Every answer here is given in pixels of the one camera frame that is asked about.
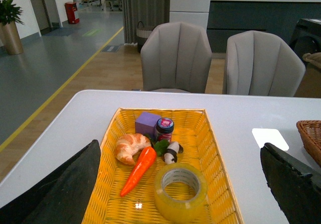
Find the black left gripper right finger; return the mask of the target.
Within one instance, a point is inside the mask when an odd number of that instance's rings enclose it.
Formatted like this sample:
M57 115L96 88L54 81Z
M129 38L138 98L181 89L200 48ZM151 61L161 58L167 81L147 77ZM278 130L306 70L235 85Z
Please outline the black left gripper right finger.
M289 223L320 223L320 173L271 143L260 150L267 185Z

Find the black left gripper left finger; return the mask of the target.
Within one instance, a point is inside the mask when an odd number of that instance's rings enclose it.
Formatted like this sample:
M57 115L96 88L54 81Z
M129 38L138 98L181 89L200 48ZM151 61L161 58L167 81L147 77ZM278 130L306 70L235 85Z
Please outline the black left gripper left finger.
M25 193L1 207L1 223L81 223L100 165L92 140Z

